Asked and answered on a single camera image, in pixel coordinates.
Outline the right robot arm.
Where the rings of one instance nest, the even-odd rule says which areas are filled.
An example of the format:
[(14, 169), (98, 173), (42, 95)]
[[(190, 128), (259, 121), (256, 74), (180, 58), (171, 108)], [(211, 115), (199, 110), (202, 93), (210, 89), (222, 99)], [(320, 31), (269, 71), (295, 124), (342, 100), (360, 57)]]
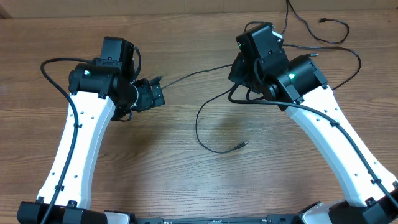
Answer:
[(296, 223), (390, 223), (397, 219), (397, 178), (371, 153), (341, 111), (310, 54), (289, 60), (270, 22), (255, 22), (236, 38), (229, 79), (276, 105), (312, 140), (343, 191), (343, 199), (303, 209)]

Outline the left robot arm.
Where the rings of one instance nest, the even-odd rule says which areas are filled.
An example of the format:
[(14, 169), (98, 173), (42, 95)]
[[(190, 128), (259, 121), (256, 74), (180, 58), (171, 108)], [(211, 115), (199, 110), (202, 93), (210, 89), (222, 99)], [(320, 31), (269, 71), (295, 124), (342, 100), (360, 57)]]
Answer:
[(50, 173), (34, 202), (21, 202), (19, 223), (135, 223), (127, 212), (91, 210), (96, 161), (108, 124), (165, 103), (160, 77), (138, 79), (139, 49), (117, 37), (105, 37), (101, 55), (76, 59), (68, 77), (65, 128)]

